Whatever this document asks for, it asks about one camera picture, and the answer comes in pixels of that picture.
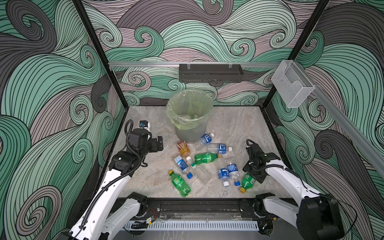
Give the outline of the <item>blue label bottle white cap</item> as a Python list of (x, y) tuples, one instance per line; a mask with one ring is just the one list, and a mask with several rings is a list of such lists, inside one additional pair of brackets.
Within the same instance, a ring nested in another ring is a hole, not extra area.
[(233, 151), (232, 146), (228, 146), (226, 144), (222, 143), (213, 143), (213, 144), (208, 144), (207, 145), (208, 151), (210, 153), (218, 154), (218, 155), (224, 155), (229, 152)]

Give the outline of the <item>clear bottle white label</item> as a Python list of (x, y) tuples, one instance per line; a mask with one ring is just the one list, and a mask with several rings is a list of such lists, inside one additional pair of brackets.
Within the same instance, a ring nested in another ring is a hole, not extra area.
[(183, 120), (196, 120), (199, 118), (198, 115), (190, 115), (190, 114), (183, 114), (183, 115), (179, 115), (179, 117)]

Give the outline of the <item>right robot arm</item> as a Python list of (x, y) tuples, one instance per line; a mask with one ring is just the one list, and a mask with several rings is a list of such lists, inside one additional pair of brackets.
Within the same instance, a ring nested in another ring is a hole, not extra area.
[(244, 181), (262, 184), (270, 176), (292, 198), (288, 201), (271, 193), (258, 195), (257, 212), (286, 221), (299, 231), (304, 240), (339, 240), (346, 235), (337, 199), (312, 188), (276, 154), (264, 153), (252, 140), (247, 140), (246, 144), (249, 160), (243, 167), (246, 173)]

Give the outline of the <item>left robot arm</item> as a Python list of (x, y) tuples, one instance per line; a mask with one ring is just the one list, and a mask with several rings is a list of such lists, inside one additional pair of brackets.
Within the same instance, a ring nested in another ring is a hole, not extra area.
[(129, 220), (146, 214), (147, 197), (136, 192), (118, 209), (112, 208), (135, 171), (144, 166), (147, 154), (164, 149), (163, 137), (153, 138), (148, 128), (130, 130), (126, 136), (126, 151), (113, 157), (104, 182), (86, 211), (68, 232), (59, 234), (59, 240), (112, 240)]

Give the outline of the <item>blue label bottle front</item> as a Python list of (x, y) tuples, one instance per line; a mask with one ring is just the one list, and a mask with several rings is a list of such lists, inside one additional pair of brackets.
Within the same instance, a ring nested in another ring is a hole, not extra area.
[(229, 187), (229, 170), (227, 168), (219, 168), (218, 169), (218, 178), (223, 183), (224, 187)]

